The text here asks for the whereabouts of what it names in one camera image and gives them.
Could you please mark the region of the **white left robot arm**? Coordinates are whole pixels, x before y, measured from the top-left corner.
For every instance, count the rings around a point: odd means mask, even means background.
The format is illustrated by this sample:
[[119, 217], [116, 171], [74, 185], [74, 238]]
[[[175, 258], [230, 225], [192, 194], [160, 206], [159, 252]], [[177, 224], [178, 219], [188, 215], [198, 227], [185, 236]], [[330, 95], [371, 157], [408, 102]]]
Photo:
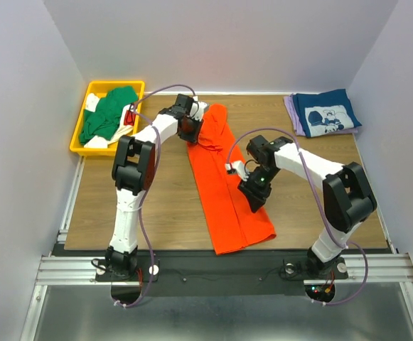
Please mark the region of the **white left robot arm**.
[[137, 224], [160, 160], [161, 144], [172, 136], [196, 144], [209, 105], [196, 96], [179, 94], [146, 128], [118, 140], [112, 166], [117, 194], [114, 230], [105, 252], [104, 269], [122, 280], [136, 274]]

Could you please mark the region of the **orange t shirt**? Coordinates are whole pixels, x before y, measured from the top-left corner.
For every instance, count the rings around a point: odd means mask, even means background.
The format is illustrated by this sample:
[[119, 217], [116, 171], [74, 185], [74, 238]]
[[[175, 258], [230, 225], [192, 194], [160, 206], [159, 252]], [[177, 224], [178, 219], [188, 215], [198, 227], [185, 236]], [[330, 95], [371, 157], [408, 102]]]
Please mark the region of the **orange t shirt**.
[[238, 190], [240, 178], [226, 172], [229, 153], [234, 161], [244, 160], [239, 148], [232, 147], [235, 137], [226, 107], [212, 105], [203, 119], [198, 143], [188, 144], [187, 152], [215, 253], [228, 254], [275, 238], [266, 210], [253, 213]]

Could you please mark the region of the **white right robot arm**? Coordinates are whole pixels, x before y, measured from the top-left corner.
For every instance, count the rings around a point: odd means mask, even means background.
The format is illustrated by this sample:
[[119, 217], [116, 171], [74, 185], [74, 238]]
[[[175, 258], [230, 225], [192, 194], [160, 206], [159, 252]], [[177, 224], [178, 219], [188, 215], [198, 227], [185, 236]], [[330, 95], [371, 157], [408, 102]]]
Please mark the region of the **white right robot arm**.
[[354, 231], [377, 209], [363, 167], [326, 160], [284, 136], [268, 141], [258, 135], [250, 139], [246, 151], [257, 164], [254, 170], [242, 161], [228, 161], [225, 168], [240, 177], [238, 189], [253, 213], [266, 203], [271, 181], [279, 171], [289, 171], [309, 183], [325, 227], [308, 249], [305, 264], [310, 275], [322, 277], [347, 248]]

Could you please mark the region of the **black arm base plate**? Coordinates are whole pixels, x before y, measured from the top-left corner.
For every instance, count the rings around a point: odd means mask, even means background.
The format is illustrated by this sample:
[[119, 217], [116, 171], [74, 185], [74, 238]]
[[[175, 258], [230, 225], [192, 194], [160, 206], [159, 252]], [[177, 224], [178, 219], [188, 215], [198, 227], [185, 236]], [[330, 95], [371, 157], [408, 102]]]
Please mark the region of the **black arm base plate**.
[[306, 284], [325, 284], [348, 278], [345, 260], [314, 266], [305, 249], [244, 250], [218, 256], [208, 250], [147, 250], [137, 254], [143, 276], [96, 274], [112, 288], [149, 284], [149, 296], [304, 296]]

